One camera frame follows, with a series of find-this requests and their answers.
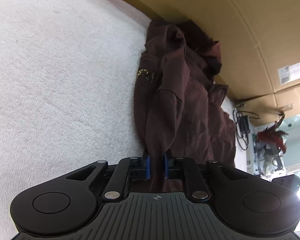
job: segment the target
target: brown hoodie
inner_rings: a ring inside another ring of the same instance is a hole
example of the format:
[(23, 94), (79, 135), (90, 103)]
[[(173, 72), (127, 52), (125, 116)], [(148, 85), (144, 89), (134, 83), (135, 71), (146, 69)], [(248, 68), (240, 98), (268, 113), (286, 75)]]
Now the brown hoodie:
[(182, 190), (164, 179), (168, 149), (197, 163), (234, 166), (235, 125), (220, 107), (228, 87), (213, 83), (222, 66), (220, 44), (193, 22), (179, 27), (150, 23), (135, 85), (134, 118), (151, 159), (151, 192)]

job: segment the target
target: white fluffy carpet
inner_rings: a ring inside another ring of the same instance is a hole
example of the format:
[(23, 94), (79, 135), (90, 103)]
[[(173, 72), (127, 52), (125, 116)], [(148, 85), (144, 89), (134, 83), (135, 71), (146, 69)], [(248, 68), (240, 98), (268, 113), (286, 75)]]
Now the white fluffy carpet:
[(149, 22), (121, 0), (0, 0), (0, 240), (21, 191), (142, 153), (132, 98)]

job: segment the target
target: black cable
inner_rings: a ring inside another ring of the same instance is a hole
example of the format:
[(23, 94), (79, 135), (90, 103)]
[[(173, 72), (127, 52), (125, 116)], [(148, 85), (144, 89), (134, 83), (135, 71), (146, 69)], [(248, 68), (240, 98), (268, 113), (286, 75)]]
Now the black cable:
[[(243, 113), (255, 115), (255, 116), (249, 116), (249, 118), (251, 118), (251, 119), (261, 119), (261, 116), (254, 112), (240, 111), (237, 109), (234, 109), (232, 112), (233, 120), (235, 123), (235, 135), (237, 137), (238, 144), (243, 151), (246, 151), (249, 146), (249, 136), (248, 136), (249, 127), (247, 126), (247, 124), (245, 122), (241, 122), (241, 124), (243, 126), (243, 130), (241, 130), (240, 128), (238, 129), (238, 123), (239, 123), (240, 118), (243, 118)], [(244, 141), (245, 148), (242, 147), (239, 139), (242, 139)]]
[(277, 165), (275, 165), (275, 164), (274, 164), (274, 161), (276, 161), (276, 160), (273, 158), (273, 160), (272, 160), (272, 164), (273, 164), (273, 166), (276, 166), (277, 168), (279, 168), (279, 165), (278, 165), (278, 163), (277, 163)]

